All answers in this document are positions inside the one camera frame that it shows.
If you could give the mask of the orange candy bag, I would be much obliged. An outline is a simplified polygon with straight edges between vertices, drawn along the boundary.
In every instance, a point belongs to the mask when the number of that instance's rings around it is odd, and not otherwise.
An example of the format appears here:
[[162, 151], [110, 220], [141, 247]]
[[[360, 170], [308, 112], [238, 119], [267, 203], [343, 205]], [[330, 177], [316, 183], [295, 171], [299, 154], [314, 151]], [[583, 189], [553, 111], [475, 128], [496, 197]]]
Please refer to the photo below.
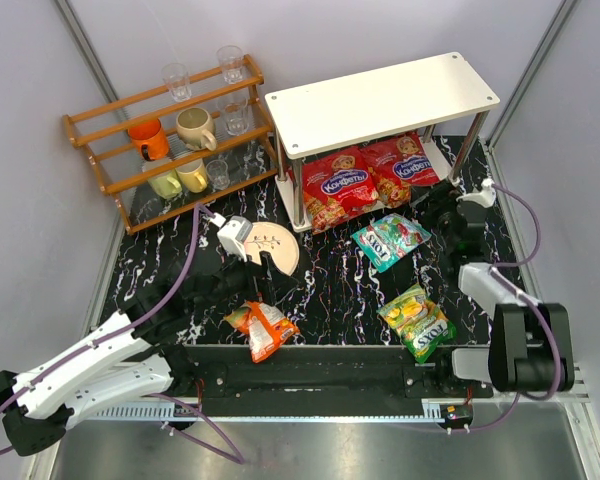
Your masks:
[[299, 328], [277, 307], [262, 302], [245, 302], [224, 317], [235, 330], [248, 337], [251, 359], [258, 364], [273, 355]]

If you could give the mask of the teal Fox's candy bag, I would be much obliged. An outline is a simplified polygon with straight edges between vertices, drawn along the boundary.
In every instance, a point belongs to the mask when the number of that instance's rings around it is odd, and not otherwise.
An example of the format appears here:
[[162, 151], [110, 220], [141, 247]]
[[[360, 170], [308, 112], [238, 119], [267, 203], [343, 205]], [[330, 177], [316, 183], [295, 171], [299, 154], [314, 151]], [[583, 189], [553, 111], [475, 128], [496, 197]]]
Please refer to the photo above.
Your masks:
[[352, 235], [353, 240], [380, 273], [426, 243], [431, 234], [419, 224], [392, 213]]

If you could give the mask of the red candy bag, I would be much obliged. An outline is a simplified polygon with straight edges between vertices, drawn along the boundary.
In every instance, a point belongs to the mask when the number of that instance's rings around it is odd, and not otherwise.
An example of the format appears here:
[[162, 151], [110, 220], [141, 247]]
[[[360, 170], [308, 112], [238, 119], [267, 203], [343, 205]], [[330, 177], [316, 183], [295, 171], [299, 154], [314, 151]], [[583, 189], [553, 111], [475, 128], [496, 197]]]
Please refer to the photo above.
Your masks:
[[369, 144], [361, 153], [381, 202], [389, 208], [407, 204], [413, 187], [430, 187], [439, 182], [414, 131]]
[[371, 211], [380, 200], [357, 146], [305, 164], [302, 175], [303, 202], [314, 234]]

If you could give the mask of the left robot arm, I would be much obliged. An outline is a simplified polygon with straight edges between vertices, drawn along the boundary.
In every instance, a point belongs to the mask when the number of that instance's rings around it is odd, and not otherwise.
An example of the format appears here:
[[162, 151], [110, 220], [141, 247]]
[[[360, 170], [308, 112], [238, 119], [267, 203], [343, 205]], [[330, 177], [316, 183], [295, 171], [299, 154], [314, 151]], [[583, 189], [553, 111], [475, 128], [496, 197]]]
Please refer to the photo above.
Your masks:
[[39, 453], [78, 423], [138, 397], [194, 390], [192, 361], [176, 343], [198, 306], [239, 297], [274, 306], [298, 282], [295, 254], [263, 251], [193, 273], [186, 258], [172, 283], [156, 284], [63, 353], [27, 372], [0, 371], [0, 421], [21, 457]]

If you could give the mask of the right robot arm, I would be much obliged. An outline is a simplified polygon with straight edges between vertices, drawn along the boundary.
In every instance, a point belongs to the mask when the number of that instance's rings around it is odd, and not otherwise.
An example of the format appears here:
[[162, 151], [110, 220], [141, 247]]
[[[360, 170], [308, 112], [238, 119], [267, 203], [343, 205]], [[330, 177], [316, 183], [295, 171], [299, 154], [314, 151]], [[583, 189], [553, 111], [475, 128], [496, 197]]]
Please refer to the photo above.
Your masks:
[[488, 347], [453, 351], [454, 375], [544, 401], [575, 384], [569, 315], [563, 305], [544, 303], [510, 282], [501, 272], [504, 264], [490, 263], [484, 231], [502, 190], [485, 179], [480, 189], [464, 194], [443, 180], [416, 200], [416, 213], [442, 240], [442, 276], [492, 321]]

